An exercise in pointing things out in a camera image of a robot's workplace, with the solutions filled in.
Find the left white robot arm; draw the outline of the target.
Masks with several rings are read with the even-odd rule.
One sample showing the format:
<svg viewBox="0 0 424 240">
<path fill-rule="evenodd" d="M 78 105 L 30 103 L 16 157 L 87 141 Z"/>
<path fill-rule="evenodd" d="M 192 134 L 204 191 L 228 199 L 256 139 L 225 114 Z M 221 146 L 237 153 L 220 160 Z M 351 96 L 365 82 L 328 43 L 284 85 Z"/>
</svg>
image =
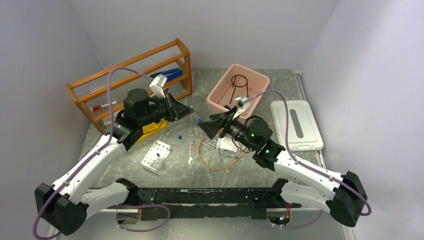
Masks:
<svg viewBox="0 0 424 240">
<path fill-rule="evenodd" d="M 96 146 L 54 183 L 41 183 L 35 189 L 38 214 L 32 227 L 33 236 L 42 239 L 37 234 L 40 219 L 68 236 L 76 232 L 87 218 L 103 209 L 114 205 L 140 206 L 138 187 L 125 178 L 92 192 L 88 189 L 111 163 L 144 135 L 145 126 L 162 119 L 175 122 L 193 112 L 193 108 L 180 103 L 169 92 L 157 98 L 150 97 L 141 88 L 130 90 L 123 101 L 123 109 L 110 125 L 110 131 L 101 136 Z"/>
</svg>

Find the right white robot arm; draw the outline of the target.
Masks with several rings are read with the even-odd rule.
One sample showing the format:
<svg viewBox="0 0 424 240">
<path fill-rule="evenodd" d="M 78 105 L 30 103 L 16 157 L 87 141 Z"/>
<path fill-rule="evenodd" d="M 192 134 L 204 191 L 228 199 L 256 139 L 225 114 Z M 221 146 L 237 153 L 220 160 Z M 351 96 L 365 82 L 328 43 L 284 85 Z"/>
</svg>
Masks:
<svg viewBox="0 0 424 240">
<path fill-rule="evenodd" d="M 286 182 L 273 190 L 269 199 L 275 207 L 285 203 L 306 205 L 329 213 L 335 221 L 351 228 L 361 216 L 370 215 L 368 196 L 356 173 L 331 171 L 297 158 L 271 139 L 273 132 L 263 118 L 255 115 L 244 124 L 233 116 L 230 111 L 213 114 L 211 120 L 197 125 L 210 139 L 230 136 L 254 153 L 252 158 L 260 167 L 286 173 L 304 183 Z"/>
</svg>

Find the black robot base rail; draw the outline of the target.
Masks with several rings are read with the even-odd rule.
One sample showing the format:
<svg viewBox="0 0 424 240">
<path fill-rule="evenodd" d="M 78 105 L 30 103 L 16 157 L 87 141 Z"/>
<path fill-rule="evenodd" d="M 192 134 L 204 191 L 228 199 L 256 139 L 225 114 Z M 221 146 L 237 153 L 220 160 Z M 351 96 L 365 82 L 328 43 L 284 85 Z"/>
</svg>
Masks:
<svg viewBox="0 0 424 240">
<path fill-rule="evenodd" d="M 266 220 L 271 210 L 300 208 L 287 203 L 273 187 L 139 188 L 130 191 L 125 206 L 146 206 L 142 221 L 159 219 L 250 218 Z"/>
</svg>

